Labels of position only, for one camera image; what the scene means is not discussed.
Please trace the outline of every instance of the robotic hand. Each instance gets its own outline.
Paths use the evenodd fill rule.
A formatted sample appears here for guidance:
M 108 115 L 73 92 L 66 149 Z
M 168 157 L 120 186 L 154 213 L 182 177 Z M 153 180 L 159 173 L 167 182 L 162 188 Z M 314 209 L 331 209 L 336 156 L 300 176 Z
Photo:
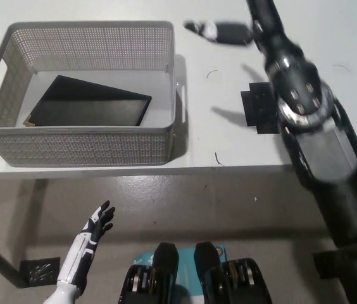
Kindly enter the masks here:
M 113 227 L 115 207 L 107 210 L 109 206 L 110 201 L 103 203 L 76 236 L 60 270 L 56 290 L 44 304 L 74 304 L 83 294 L 98 241 Z
M 301 184 L 311 191 L 337 251 L 314 256 L 321 278 L 340 279 L 357 303 L 357 137 L 348 116 L 316 66 L 292 43 L 273 0 L 247 0 L 252 29 L 239 23 L 187 22 L 215 43 L 246 46 L 265 55 L 278 104 L 279 130 Z

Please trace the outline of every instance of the black robotic arm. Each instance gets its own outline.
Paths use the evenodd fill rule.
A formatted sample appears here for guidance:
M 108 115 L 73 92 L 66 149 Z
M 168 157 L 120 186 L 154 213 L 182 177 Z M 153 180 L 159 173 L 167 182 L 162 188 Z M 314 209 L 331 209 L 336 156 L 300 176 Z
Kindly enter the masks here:
M 272 0 L 247 0 L 251 29 L 239 23 L 185 27 L 215 43 L 255 42 L 278 104 L 279 130 L 301 184 L 314 195 L 337 251 L 314 255 L 322 278 L 338 277 L 357 304 L 357 137 L 316 66 L 284 32 Z

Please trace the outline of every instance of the black and white object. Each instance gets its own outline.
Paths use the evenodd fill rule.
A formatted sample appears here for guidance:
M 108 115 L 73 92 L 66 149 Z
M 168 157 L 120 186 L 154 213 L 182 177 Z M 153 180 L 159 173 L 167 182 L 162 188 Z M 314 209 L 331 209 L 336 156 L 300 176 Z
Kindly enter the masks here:
M 247 46 L 253 42 L 246 24 L 238 22 L 185 22 L 184 27 L 205 39 L 221 44 Z
M 44 304 L 74 304 L 83 294 L 98 241 L 113 227 L 115 207 L 108 209 L 109 206 L 110 201 L 103 203 L 76 236 L 60 270 L 56 290 Z

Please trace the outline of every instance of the white robotic hand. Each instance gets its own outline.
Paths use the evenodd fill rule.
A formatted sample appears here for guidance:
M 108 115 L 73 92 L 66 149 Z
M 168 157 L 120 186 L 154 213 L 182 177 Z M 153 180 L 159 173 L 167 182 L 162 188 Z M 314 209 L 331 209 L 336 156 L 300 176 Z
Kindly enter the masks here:
M 102 204 L 76 236 L 60 270 L 56 291 L 44 304 L 74 304 L 83 294 L 98 241 L 113 227 L 115 207 L 106 210 L 109 206 L 110 201 Z

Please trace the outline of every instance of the gray plastic basket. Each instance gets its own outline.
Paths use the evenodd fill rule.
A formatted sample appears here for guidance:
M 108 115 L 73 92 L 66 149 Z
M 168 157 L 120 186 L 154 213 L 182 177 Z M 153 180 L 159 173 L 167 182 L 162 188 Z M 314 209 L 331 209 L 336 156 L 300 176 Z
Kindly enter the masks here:
M 169 22 L 12 25 L 0 47 L 0 62 L 3 59 L 8 67 L 0 88 L 0 155 L 15 167 L 168 162 L 175 118 L 174 54 L 173 25 Z M 24 105 L 31 99 L 36 103 L 42 96 L 39 93 L 44 92 L 36 84 L 42 79 L 48 82 L 58 73 L 80 73 L 88 81 L 93 77 L 111 79 L 109 85 L 141 94 L 149 94 L 142 91 L 147 88 L 153 90 L 149 95 L 164 94 L 159 101 L 151 101 L 159 108 L 152 110 L 150 105 L 146 113 L 149 117 L 146 120 L 145 115 L 140 127 L 20 125 Z

